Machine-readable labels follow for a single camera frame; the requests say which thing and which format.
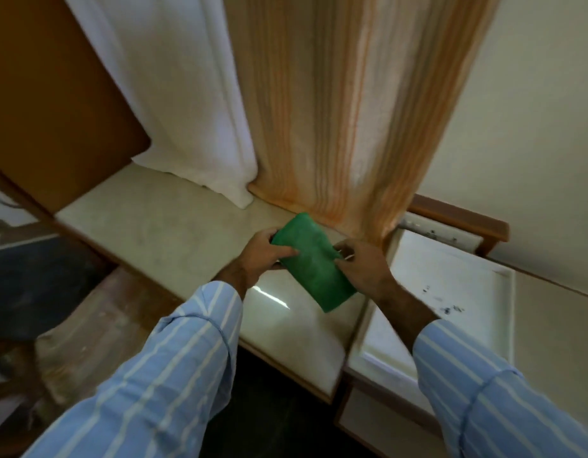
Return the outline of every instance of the beige wall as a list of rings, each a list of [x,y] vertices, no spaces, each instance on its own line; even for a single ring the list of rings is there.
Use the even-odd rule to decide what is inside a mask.
[[[419,193],[509,222],[492,257],[588,292],[588,0],[502,0]]]

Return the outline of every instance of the person's left hand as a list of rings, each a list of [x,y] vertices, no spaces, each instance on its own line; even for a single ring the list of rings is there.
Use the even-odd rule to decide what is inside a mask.
[[[279,259],[298,255],[298,251],[293,247],[271,244],[271,239],[278,231],[278,228],[268,228],[257,232],[237,257],[245,270],[248,289],[258,282],[260,275],[264,272],[282,269]]]

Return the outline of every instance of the person's right hand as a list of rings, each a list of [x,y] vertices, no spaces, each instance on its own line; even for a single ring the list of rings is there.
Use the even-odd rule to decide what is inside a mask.
[[[345,239],[334,248],[347,260],[336,259],[334,263],[359,292],[375,302],[385,299],[394,288],[392,276],[383,252],[359,239]]]

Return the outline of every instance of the white curtain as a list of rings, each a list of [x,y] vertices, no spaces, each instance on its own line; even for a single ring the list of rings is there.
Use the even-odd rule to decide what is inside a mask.
[[[133,160],[238,207],[257,165],[222,0],[66,0],[152,138]]]

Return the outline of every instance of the blue shirt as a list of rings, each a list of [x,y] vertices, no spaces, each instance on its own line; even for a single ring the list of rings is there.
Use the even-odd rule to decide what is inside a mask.
[[[208,421],[230,399],[241,316],[242,301],[229,284],[201,286],[24,456],[197,456]],[[452,457],[588,458],[584,426],[451,323],[429,324],[413,358]]]

